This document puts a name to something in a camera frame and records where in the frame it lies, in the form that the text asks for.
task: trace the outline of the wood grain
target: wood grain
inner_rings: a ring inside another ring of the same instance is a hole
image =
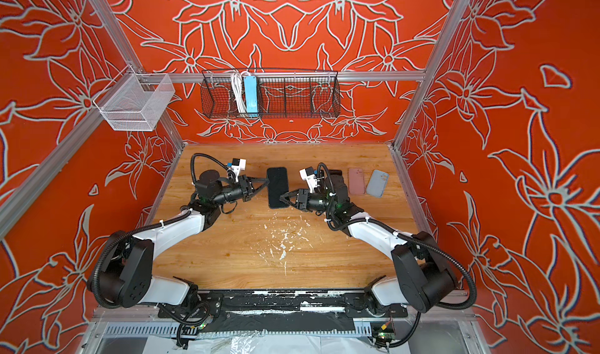
[[[391,227],[416,233],[406,196],[384,144],[244,144],[187,146],[156,215],[166,219],[187,204],[194,191],[190,157],[202,152],[223,163],[245,158],[245,174],[264,178],[270,167],[287,167],[290,190],[306,188],[299,170],[324,162],[341,169],[362,168],[365,184],[374,169],[390,174],[381,199],[351,195],[356,205]],[[212,161],[196,159],[196,174],[224,170]],[[222,215],[208,230],[189,237],[154,261],[154,274],[191,280],[201,289],[364,287],[381,275],[394,275],[392,261],[361,240],[331,231],[323,217],[293,208],[270,209],[267,191],[234,213]]]

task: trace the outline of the white plastic sheet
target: white plastic sheet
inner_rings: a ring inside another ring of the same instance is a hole
[[[378,354],[357,338],[321,338],[306,335],[249,335],[214,340],[190,341],[188,350],[177,347],[175,340],[148,337],[143,354]],[[390,349],[390,354],[410,354],[407,344]]]

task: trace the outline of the orange wall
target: orange wall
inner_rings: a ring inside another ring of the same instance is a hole
[[[174,157],[160,124],[103,122],[90,136],[1,241],[0,353],[75,352],[98,305],[85,283],[104,241],[143,225]]]
[[[86,0],[0,0],[0,205],[125,66]]]
[[[245,66],[423,69],[452,0],[108,0],[149,72]],[[336,120],[211,120],[199,86],[169,113],[192,143],[387,141],[415,82],[343,84]]]
[[[0,0],[0,204],[124,67],[86,0]],[[75,352],[107,235],[144,222],[175,148],[103,122],[0,241],[0,353]]]
[[[600,0],[471,0],[402,156],[498,353],[600,350]]]

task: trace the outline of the phone case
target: phone case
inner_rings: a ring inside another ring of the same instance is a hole
[[[286,208],[287,204],[280,200],[280,197],[289,191],[287,168],[268,168],[266,178],[269,179],[269,185],[266,186],[269,195],[269,208]]]
[[[371,179],[367,185],[367,193],[377,198],[381,198],[383,196],[385,186],[388,184],[388,179],[389,174],[386,172],[377,169],[373,170],[373,174],[371,174]]]
[[[365,193],[365,177],[360,168],[348,168],[348,192],[352,195]]]

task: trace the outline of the black smartphone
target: black smartphone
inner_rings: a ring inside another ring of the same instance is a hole
[[[279,200],[279,198],[289,191],[288,185],[288,169],[284,167],[268,168],[266,170],[266,178],[269,180],[269,185],[266,188],[269,191],[269,208],[285,208],[287,204]]]

